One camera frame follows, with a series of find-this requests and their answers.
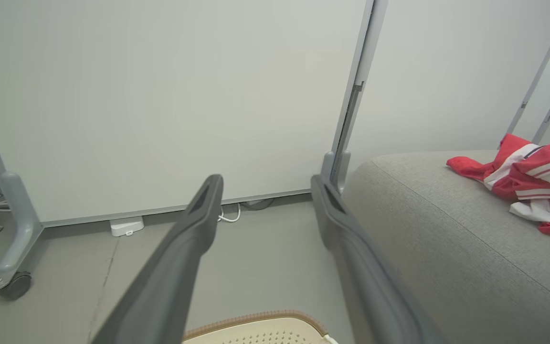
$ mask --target gray sofa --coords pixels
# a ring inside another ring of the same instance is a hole
[[[343,199],[452,344],[550,343],[550,236],[447,159],[495,150],[376,157]]]

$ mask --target red and white clothing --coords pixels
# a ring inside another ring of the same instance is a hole
[[[539,146],[511,134],[500,144],[491,163],[455,157],[447,165],[502,198],[525,201],[513,203],[511,213],[541,222],[539,229],[550,234],[550,144]]]

